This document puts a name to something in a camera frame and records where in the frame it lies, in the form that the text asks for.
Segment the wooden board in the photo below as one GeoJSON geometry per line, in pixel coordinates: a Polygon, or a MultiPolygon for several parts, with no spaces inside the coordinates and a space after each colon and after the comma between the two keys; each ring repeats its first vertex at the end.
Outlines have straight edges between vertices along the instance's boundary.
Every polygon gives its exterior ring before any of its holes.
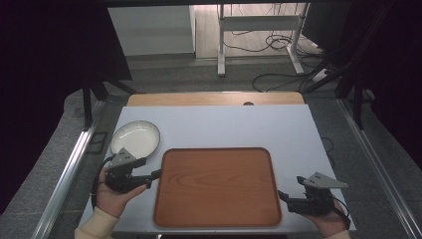
{"type": "Polygon", "coordinates": [[[277,93],[169,93],[137,94],[130,96],[128,107],[177,107],[177,106],[242,106],[302,105],[304,98],[296,92],[277,93]]]}
{"type": "Polygon", "coordinates": [[[181,148],[163,155],[156,225],[263,227],[281,220],[271,157],[264,148],[181,148]]]}

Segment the aluminum rail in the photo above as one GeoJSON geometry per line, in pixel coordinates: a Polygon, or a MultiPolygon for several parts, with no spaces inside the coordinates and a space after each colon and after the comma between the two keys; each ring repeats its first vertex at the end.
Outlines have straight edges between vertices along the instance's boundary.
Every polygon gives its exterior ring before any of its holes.
{"type": "Polygon", "coordinates": [[[93,136],[94,130],[98,123],[98,117],[100,112],[103,110],[105,102],[97,102],[94,108],[94,121],[92,126],[87,130],[83,131],[78,138],[78,141],[68,159],[68,163],[63,170],[63,173],[53,191],[52,196],[46,206],[46,209],[41,216],[40,221],[32,235],[32,239],[48,238],[56,218],[60,212],[60,208],[68,195],[69,188],[71,187],[74,176],[78,170],[78,166],[87,148],[87,145],[93,136]]]}
{"type": "Polygon", "coordinates": [[[385,170],[378,154],[366,136],[365,131],[361,130],[354,122],[351,108],[345,100],[337,100],[337,102],[407,235],[409,238],[422,238],[422,232],[407,202],[397,190],[394,182],[385,170]]]}

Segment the table surface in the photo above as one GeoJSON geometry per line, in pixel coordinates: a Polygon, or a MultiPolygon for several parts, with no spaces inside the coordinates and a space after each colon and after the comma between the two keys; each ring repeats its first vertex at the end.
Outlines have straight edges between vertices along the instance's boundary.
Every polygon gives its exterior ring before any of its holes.
{"type": "MultiPolygon", "coordinates": [[[[148,158],[146,166],[134,170],[133,175],[149,174],[158,169],[163,154],[170,148],[263,147],[272,157],[277,187],[291,197],[303,198],[305,189],[297,184],[296,176],[308,177],[316,171],[333,178],[335,176],[310,109],[303,100],[300,101],[301,98],[296,93],[136,95],[130,98],[127,104],[130,107],[123,108],[115,129],[130,121],[148,120],[160,130],[159,147],[148,158]],[[243,106],[245,100],[255,105],[243,106]]],[[[132,199],[115,231],[149,234],[317,231],[306,218],[290,213],[283,202],[283,220],[274,227],[160,228],[153,222],[156,192],[157,182],[154,182],[149,190],[132,199]]],[[[340,190],[334,189],[332,193],[344,201],[340,190]]],[[[91,203],[88,202],[81,223],[91,213],[91,203]]]]}
{"type": "Polygon", "coordinates": [[[183,94],[139,94],[132,95],[128,107],[177,107],[177,106],[242,106],[254,105],[297,105],[304,104],[304,98],[296,92],[281,93],[183,93],[183,94]]]}

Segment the black cable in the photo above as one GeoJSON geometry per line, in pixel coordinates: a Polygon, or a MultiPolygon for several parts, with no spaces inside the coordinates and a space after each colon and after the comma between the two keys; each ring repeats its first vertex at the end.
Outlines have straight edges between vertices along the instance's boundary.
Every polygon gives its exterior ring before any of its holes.
{"type": "Polygon", "coordinates": [[[302,90],[302,87],[304,87],[306,85],[306,81],[311,80],[313,78],[313,76],[316,75],[320,70],[322,70],[326,65],[327,65],[326,61],[321,61],[315,68],[313,68],[313,70],[310,73],[304,75],[305,78],[302,81],[301,85],[299,86],[298,92],[299,93],[304,92],[305,89],[302,90]]]}
{"type": "Polygon", "coordinates": [[[264,91],[262,91],[261,89],[257,88],[257,86],[256,86],[257,81],[258,81],[259,79],[263,78],[263,77],[267,77],[267,76],[294,77],[294,78],[298,78],[298,79],[295,79],[295,80],[293,80],[293,81],[289,81],[289,82],[287,82],[287,83],[282,83],[281,85],[276,86],[276,87],[269,88],[269,89],[267,89],[267,90],[266,90],[266,92],[268,92],[268,91],[272,91],[272,90],[274,90],[274,89],[278,89],[278,88],[280,88],[280,87],[282,87],[282,86],[285,86],[285,85],[287,85],[287,84],[290,84],[290,83],[295,82],[295,81],[298,81],[298,80],[303,80],[303,81],[301,82],[301,84],[299,85],[298,89],[297,89],[297,91],[300,93],[300,92],[301,92],[301,88],[302,88],[302,86],[304,85],[304,83],[305,83],[306,79],[308,78],[308,76],[311,76],[311,75],[312,75],[312,74],[314,74],[317,70],[318,70],[318,68],[315,68],[315,69],[313,69],[311,72],[309,72],[309,73],[307,73],[307,74],[304,74],[304,75],[287,75],[287,74],[274,74],[274,73],[268,73],[268,74],[259,75],[259,76],[255,77],[255,78],[252,80],[252,88],[253,88],[255,91],[257,91],[257,92],[263,93],[264,91]]]}
{"type": "Polygon", "coordinates": [[[113,158],[114,158],[114,155],[104,160],[102,164],[100,165],[99,169],[97,170],[96,176],[94,177],[93,186],[91,188],[91,205],[93,206],[93,210],[97,206],[97,190],[99,189],[99,184],[102,183],[102,182],[99,182],[100,173],[102,172],[103,167],[105,167],[106,163],[111,161],[113,158]]]}
{"type": "Polygon", "coordinates": [[[332,156],[329,155],[328,153],[326,154],[326,156],[328,157],[329,164],[331,164],[331,168],[334,168],[335,167],[334,158],[332,158],[332,156]]]}
{"type": "Polygon", "coordinates": [[[272,49],[274,49],[274,50],[280,51],[280,50],[282,50],[282,49],[287,48],[288,44],[289,44],[289,43],[292,43],[292,39],[290,39],[290,38],[288,38],[288,37],[285,37],[285,36],[283,36],[283,35],[280,35],[280,34],[272,34],[272,35],[268,36],[268,37],[265,39],[265,42],[267,43],[267,46],[270,46],[270,47],[271,47],[272,49]],[[275,46],[273,46],[273,44],[274,44],[274,43],[276,43],[276,42],[278,42],[278,43],[282,43],[282,41],[286,42],[286,43],[284,44],[284,46],[282,46],[282,47],[275,47],[275,46]]]}
{"type": "Polygon", "coordinates": [[[265,14],[265,15],[268,15],[268,13],[271,11],[271,9],[273,9],[274,8],[274,6],[276,5],[276,3],[273,3],[272,5],[271,5],[271,8],[268,10],[268,12],[265,14]]]}
{"type": "Polygon", "coordinates": [[[290,83],[296,82],[296,81],[298,81],[298,80],[300,80],[300,79],[294,79],[294,80],[292,80],[292,81],[289,81],[289,82],[283,83],[283,84],[281,84],[281,85],[279,85],[279,86],[272,87],[272,88],[268,88],[268,89],[266,90],[266,93],[267,93],[267,92],[269,92],[269,91],[273,91],[273,90],[276,90],[276,89],[278,89],[278,88],[281,88],[281,87],[283,87],[283,86],[285,86],[285,85],[288,85],[288,84],[290,84],[290,83]]]}
{"type": "Polygon", "coordinates": [[[271,47],[271,46],[267,46],[267,47],[260,49],[260,50],[250,50],[250,49],[245,49],[245,48],[241,48],[241,47],[229,46],[225,42],[223,42],[223,43],[228,48],[239,49],[239,50],[246,51],[246,52],[262,52],[262,51],[265,51],[265,50],[267,50],[268,48],[271,47]]]}
{"type": "Polygon", "coordinates": [[[334,199],[335,201],[337,201],[337,202],[341,203],[341,205],[343,205],[343,206],[344,206],[345,210],[347,211],[347,214],[345,214],[345,216],[346,216],[346,217],[348,217],[348,216],[350,215],[350,211],[348,210],[348,207],[345,205],[345,203],[344,203],[344,202],[342,202],[342,201],[340,201],[340,200],[339,200],[338,198],[336,198],[336,197],[333,197],[332,199],[334,199]]]}
{"type": "Polygon", "coordinates": [[[242,12],[242,10],[240,9],[240,4],[238,4],[238,8],[239,8],[239,12],[242,14],[242,16],[243,16],[243,12],[242,12]]]}
{"type": "Polygon", "coordinates": [[[299,5],[299,3],[297,3],[297,4],[296,4],[296,7],[295,7],[295,14],[294,14],[294,15],[296,15],[296,13],[298,12],[298,5],[299,5]]]}
{"type": "Polygon", "coordinates": [[[321,137],[320,139],[325,139],[331,144],[331,147],[329,148],[329,150],[326,151],[326,153],[329,153],[334,150],[334,143],[332,142],[331,139],[329,139],[328,137],[321,137]]]}

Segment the sleeve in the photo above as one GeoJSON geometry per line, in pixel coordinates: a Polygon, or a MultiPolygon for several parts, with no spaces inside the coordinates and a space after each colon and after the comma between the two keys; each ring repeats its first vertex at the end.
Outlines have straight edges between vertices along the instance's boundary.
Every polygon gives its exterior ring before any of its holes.
{"type": "Polygon", "coordinates": [[[111,232],[118,218],[112,217],[99,208],[94,209],[93,215],[81,227],[75,230],[76,239],[106,239],[111,238],[111,232]]]}
{"type": "Polygon", "coordinates": [[[337,234],[327,237],[325,239],[350,239],[350,235],[348,234],[347,230],[344,230],[342,232],[338,232],[337,234]]]}

